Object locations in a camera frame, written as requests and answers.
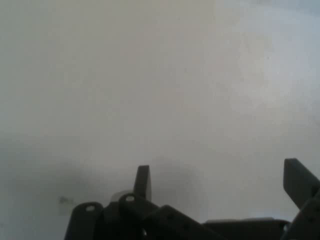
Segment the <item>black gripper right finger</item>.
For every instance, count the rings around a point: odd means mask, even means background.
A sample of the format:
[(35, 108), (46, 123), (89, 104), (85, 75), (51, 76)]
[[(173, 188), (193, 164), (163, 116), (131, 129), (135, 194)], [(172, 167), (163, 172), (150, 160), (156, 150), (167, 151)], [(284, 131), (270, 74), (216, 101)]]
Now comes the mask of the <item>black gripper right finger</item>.
[(283, 188), (299, 211), (288, 225), (283, 240), (320, 238), (320, 180), (298, 159), (284, 160)]

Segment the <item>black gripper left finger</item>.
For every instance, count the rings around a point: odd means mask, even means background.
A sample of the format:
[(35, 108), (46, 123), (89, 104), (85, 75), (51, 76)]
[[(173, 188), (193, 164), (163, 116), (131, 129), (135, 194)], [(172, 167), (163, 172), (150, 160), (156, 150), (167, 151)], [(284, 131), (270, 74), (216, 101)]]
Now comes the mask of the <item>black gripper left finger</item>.
[(151, 172), (140, 165), (131, 192), (104, 207), (98, 202), (76, 206), (66, 240), (221, 240), (223, 237), (176, 209), (151, 201)]

